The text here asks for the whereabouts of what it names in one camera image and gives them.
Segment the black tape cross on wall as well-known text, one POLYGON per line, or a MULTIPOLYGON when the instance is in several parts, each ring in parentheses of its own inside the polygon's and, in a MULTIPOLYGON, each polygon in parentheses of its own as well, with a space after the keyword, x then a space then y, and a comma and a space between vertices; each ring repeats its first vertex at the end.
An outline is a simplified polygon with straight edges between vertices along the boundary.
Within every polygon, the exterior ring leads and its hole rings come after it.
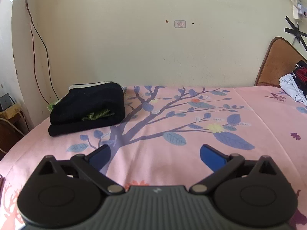
POLYGON ((289 33, 293 36, 291 45, 297 41, 300 45, 304 47, 305 50, 306 48, 306 42, 304 41, 304 37, 306 37, 306 33, 300 31, 299 23, 294 24, 287 16, 285 17, 285 20, 289 24, 290 28, 284 28, 285 33, 289 33))

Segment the white folded garment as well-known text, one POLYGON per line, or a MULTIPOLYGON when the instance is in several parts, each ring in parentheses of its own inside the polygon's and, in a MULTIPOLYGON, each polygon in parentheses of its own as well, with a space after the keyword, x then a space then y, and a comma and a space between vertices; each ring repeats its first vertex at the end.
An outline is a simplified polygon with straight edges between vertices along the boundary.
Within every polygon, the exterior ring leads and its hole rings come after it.
POLYGON ((281 89, 288 94, 294 101, 300 102, 307 106, 306 96, 303 91, 297 86, 292 74, 286 74, 279 79, 279 85, 281 89))

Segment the green garment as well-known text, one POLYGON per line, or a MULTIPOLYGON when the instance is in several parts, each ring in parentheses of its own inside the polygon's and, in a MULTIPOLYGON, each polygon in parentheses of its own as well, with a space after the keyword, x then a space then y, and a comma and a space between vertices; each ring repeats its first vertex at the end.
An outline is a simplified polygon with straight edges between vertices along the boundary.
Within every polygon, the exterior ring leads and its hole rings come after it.
POLYGON ((59 101, 53 102, 47 106, 48 110, 51 112, 59 101))

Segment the navy red patterned sweater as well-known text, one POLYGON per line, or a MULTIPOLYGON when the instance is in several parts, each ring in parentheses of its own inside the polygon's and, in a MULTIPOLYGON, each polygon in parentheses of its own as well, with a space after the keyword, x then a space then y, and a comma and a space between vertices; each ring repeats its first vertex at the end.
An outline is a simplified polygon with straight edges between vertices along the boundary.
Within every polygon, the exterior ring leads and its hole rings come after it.
POLYGON ((303 91, 306 92, 306 63, 300 60, 295 64, 295 69, 292 71, 292 77, 295 80, 297 86, 303 91))

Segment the black folded garment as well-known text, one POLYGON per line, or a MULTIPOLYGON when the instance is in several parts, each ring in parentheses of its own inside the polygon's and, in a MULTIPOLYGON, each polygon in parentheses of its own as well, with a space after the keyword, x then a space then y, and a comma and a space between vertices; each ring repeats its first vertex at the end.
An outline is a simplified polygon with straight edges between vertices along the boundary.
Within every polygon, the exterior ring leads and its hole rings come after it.
POLYGON ((50 113, 50 136, 114 126, 125 119, 124 89, 114 82, 74 84, 50 113))

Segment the small wall sticker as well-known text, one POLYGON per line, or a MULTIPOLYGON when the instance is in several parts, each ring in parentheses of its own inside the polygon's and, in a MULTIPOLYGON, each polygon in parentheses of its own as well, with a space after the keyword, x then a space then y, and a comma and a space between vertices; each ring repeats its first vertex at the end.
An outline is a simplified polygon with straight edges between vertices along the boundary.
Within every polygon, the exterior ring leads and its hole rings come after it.
POLYGON ((174 27, 176 29, 183 29, 186 28, 186 21, 185 20, 175 20, 174 27))

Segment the brown mesh cushion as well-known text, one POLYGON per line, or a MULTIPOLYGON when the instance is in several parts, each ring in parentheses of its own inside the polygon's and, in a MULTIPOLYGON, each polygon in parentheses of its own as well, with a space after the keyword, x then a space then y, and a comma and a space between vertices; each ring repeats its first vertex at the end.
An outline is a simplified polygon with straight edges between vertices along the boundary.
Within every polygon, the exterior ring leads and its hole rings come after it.
POLYGON ((279 87, 279 79, 295 69, 299 61, 306 58, 282 37, 270 42, 256 77, 255 86, 279 87))

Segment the pink floral bed sheet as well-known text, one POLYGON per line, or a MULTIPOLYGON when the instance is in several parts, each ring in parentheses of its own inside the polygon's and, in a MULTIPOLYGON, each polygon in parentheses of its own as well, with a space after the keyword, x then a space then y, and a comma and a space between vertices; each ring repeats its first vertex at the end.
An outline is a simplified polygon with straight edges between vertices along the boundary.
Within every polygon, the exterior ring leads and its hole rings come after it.
POLYGON ((99 170, 125 188, 132 185, 191 187, 218 160, 208 144, 228 155, 255 160, 269 155, 298 196, 291 224, 306 229, 306 107, 283 90, 245 88, 127 87, 126 119, 116 126, 52 137, 46 119, 1 160, 5 178, 1 229, 20 229, 20 190, 45 155, 69 159, 105 145, 99 170))

